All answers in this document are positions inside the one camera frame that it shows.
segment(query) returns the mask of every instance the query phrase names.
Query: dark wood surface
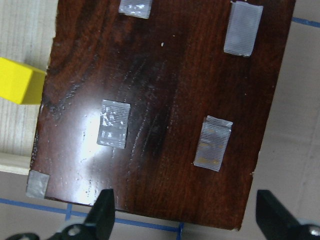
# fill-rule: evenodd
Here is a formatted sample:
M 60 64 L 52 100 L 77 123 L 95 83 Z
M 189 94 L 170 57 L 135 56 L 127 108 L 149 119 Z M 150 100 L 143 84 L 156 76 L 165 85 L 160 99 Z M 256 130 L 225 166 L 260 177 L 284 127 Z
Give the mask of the dark wood surface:
M 228 0 L 153 0 L 149 19 L 119 0 L 60 0 L 31 169 L 46 197 L 240 228 L 294 0 L 263 5 L 251 57 L 223 51 Z M 97 145 L 102 99 L 131 104 L 125 149 Z M 193 165 L 204 117 L 234 122 L 219 172 Z

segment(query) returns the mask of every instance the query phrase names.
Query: yellow foam block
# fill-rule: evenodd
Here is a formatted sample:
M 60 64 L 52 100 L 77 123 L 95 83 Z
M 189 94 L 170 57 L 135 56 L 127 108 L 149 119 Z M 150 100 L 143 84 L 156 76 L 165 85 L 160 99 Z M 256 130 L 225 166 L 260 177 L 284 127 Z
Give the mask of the yellow foam block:
M 40 104 L 46 72 L 0 57 L 0 97 L 16 104 Z

